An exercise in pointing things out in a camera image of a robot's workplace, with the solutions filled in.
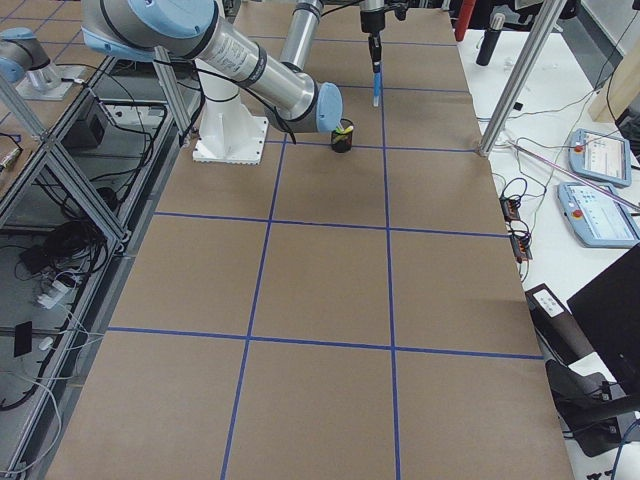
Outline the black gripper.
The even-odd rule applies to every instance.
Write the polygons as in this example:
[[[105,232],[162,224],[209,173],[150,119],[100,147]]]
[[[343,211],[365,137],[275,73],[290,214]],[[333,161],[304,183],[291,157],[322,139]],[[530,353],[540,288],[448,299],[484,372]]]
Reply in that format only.
[[[385,28],[385,1],[364,0],[360,2],[360,25],[363,33],[369,34],[368,48],[373,74],[380,74],[382,46],[378,35]]]

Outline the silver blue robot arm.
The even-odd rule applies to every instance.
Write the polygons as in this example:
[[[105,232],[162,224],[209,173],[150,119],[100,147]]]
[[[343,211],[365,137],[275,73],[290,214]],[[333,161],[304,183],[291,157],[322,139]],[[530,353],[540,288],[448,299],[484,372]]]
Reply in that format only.
[[[259,96],[296,133],[330,132],[343,114],[339,88],[271,57],[222,17],[214,1],[83,1],[85,44],[118,59],[152,62],[163,47],[201,60]]]
[[[388,12],[404,9],[403,3],[392,1],[347,1],[325,10],[325,1],[297,1],[291,23],[280,54],[280,61],[295,71],[302,71],[309,57],[317,28],[324,16],[351,6],[358,6],[361,31],[368,36],[368,48],[375,77],[382,71],[381,32],[386,27]]]

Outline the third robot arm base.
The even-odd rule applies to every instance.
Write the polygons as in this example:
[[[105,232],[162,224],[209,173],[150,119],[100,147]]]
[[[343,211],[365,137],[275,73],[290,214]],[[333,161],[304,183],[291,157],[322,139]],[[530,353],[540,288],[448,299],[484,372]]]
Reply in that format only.
[[[63,81],[63,73],[31,29],[1,32],[1,76],[16,85],[24,99],[62,101],[71,88]]]

